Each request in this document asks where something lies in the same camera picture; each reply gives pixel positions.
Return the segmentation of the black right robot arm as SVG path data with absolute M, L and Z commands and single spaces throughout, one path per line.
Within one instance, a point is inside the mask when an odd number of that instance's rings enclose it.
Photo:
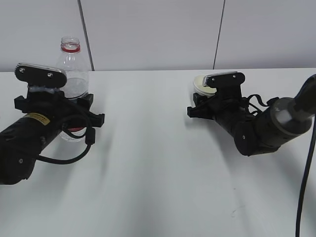
M 243 97 L 242 72 L 206 75 L 202 86 L 214 88 L 211 97 L 194 93 L 194 107 L 187 108 L 191 118 L 215 121 L 234 139 L 244 156 L 268 154 L 306 133 L 316 114 L 316 77 L 310 76 L 294 97 L 275 97 L 263 103 L 258 94 Z

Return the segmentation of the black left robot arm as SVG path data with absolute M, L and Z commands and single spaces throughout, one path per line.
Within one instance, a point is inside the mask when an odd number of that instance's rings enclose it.
M 0 183 L 14 185 L 27 180 L 37 160 L 66 165 L 82 159 L 95 143 L 95 129 L 104 124 L 105 114 L 90 111 L 93 94 L 77 103 L 65 98 L 63 92 L 29 92 L 27 97 L 14 100 L 16 109 L 24 116 L 0 133 Z M 67 129 L 85 128 L 84 151 L 71 159 L 55 159 L 41 156 L 42 151 Z

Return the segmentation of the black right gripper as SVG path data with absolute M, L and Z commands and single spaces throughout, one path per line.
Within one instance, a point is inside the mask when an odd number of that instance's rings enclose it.
M 190 118 L 209 119 L 215 121 L 228 133 L 235 133 L 239 123 L 249 122 L 255 116 L 245 104 L 245 98 L 240 100 L 221 100 L 218 96 L 205 97 L 198 93 L 193 94 L 195 107 L 187 107 Z

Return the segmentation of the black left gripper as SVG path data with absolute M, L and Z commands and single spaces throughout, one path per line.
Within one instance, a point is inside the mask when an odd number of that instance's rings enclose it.
M 14 99 L 14 108 L 24 114 L 38 116 L 45 125 L 52 125 L 71 138 L 94 138 L 92 128 L 102 127 L 105 114 L 90 111 L 94 95 L 85 94 L 76 103 L 67 99 L 64 92 L 27 93 L 27 97 Z

